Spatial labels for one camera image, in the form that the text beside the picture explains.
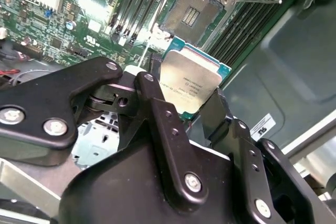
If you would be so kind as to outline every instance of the black plastic bracket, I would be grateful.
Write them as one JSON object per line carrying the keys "label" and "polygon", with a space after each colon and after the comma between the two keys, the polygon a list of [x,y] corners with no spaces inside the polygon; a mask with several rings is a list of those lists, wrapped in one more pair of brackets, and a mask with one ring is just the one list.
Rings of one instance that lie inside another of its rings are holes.
{"label": "black plastic bracket", "polygon": [[[138,139],[139,132],[148,132],[168,202],[177,211],[194,212],[206,202],[208,187],[176,108],[164,100],[160,84],[151,74],[140,72],[134,84],[139,96],[139,110],[122,135],[124,146],[121,148]],[[198,179],[199,191],[188,188],[188,174]]]}
{"label": "black plastic bracket", "polygon": [[[0,157],[44,166],[64,162],[78,135],[75,111],[95,88],[121,76],[121,67],[98,57],[2,91],[0,110],[19,109],[24,119],[15,125],[0,123]],[[43,125],[50,119],[64,122],[66,133],[46,133]]]}
{"label": "black plastic bracket", "polygon": [[256,145],[267,160],[266,164],[269,164],[268,179],[273,181],[272,198],[278,202],[277,210],[283,216],[294,220],[295,224],[335,223],[332,211],[317,197],[275,143],[262,138]]}
{"label": "black plastic bracket", "polygon": [[212,148],[233,161],[236,216],[243,223],[285,224],[273,206],[261,152],[253,144],[247,125],[233,118],[221,90],[214,92],[200,114]]}

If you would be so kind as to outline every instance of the white sticker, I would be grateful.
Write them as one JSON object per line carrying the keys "label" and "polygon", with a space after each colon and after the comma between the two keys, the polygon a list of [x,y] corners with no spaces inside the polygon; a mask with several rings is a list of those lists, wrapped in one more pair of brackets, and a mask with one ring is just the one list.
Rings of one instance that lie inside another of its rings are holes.
{"label": "white sticker", "polygon": [[261,119],[256,126],[254,126],[250,130],[251,137],[258,141],[262,136],[264,136],[271,128],[276,125],[274,119],[272,118],[271,114],[267,114]]}

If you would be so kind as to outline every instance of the screw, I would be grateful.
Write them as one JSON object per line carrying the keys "label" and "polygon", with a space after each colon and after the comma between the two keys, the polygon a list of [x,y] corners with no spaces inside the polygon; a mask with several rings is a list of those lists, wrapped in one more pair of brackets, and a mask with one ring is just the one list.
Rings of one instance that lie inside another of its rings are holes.
{"label": "screw", "polygon": [[5,108],[0,111],[0,123],[14,125],[23,121],[25,114],[17,108]]}
{"label": "screw", "polygon": [[243,122],[239,121],[239,125],[240,125],[240,127],[242,127],[243,129],[246,129],[246,125],[245,125]]}
{"label": "screw", "polygon": [[265,218],[271,218],[271,210],[269,210],[268,205],[261,199],[256,199],[255,201],[256,207],[259,213]]}
{"label": "screw", "polygon": [[145,78],[149,81],[154,81],[154,78],[150,74],[145,74]]}
{"label": "screw", "polygon": [[275,146],[271,142],[267,142],[268,147],[270,147],[272,150],[275,149]]}
{"label": "screw", "polygon": [[50,119],[44,123],[43,129],[50,136],[62,136],[67,132],[68,126],[60,119]]}
{"label": "screw", "polygon": [[184,180],[190,191],[193,191],[194,193],[201,191],[201,181],[194,174],[187,173]]}
{"label": "screw", "polygon": [[117,69],[116,64],[114,64],[113,62],[109,62],[109,63],[107,63],[106,66],[107,66],[109,69],[112,69],[112,70],[116,70],[116,69]]}
{"label": "screw", "polygon": [[229,3],[229,0],[223,0],[223,4],[227,5]]}

